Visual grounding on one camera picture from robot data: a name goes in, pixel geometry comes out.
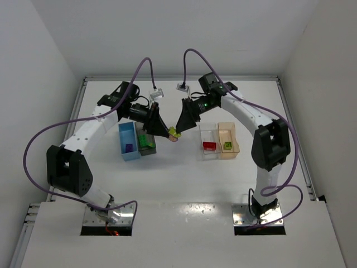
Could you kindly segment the dark green lego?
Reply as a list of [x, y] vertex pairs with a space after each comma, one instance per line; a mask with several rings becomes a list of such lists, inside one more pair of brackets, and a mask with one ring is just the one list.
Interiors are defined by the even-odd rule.
[[138, 140], [140, 147], [149, 147], [148, 144], [150, 143], [150, 141], [148, 140], [146, 134], [139, 135]]

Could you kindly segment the tan lego brick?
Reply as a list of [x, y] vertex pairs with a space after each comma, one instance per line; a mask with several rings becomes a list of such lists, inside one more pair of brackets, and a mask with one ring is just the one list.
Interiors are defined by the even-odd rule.
[[168, 139], [169, 139], [170, 141], [172, 141], [172, 142], [178, 141], [178, 138], [175, 137], [175, 136], [173, 136], [173, 135], [169, 135]]

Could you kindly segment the red lego brick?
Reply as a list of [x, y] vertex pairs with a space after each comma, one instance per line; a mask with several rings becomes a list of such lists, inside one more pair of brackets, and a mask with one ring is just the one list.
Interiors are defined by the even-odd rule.
[[204, 141], [202, 143], [202, 147], [204, 151], [208, 151], [208, 152], [217, 152], [217, 143], [216, 142], [212, 142], [212, 141]]

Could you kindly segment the lime green lego brick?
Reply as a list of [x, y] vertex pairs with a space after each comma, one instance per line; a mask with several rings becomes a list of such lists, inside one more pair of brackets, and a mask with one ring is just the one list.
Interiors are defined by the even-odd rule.
[[233, 150], [233, 143], [231, 141], [225, 141], [223, 143], [223, 150], [224, 151], [231, 151]]

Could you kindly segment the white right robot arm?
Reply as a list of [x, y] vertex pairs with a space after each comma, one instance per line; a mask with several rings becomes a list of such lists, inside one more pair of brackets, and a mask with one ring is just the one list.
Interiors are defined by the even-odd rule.
[[182, 111], [176, 123], [181, 133], [196, 127], [201, 114], [216, 107], [234, 116], [252, 135], [251, 156], [257, 166], [256, 186], [251, 210], [256, 217], [277, 206], [277, 189], [281, 166], [291, 152], [288, 126], [282, 119], [273, 119], [258, 108], [247, 104], [238, 87], [231, 82], [221, 83], [213, 73], [199, 79], [203, 95], [198, 99], [182, 99]]

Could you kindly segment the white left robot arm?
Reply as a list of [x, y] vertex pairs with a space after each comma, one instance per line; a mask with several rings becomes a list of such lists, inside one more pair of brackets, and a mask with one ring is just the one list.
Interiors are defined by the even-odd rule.
[[160, 116], [157, 102], [150, 107], [136, 103], [139, 87], [121, 82], [111, 94], [100, 98], [91, 117], [61, 145], [52, 145], [46, 152], [47, 181], [56, 189], [69, 192], [96, 210], [112, 207], [113, 197], [94, 185], [86, 157], [105, 134], [122, 118], [143, 124], [144, 130], [154, 136], [171, 135]]

